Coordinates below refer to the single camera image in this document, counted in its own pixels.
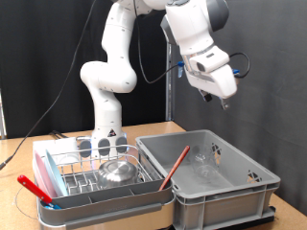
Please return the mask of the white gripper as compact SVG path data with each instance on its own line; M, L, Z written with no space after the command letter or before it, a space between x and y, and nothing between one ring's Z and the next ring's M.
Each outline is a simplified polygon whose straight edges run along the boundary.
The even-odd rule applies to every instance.
M229 97L237 92L237 83L229 56L216 45L209 50L183 57L185 73L189 83L200 90L205 102L212 100L212 95L220 97L223 110L230 108Z

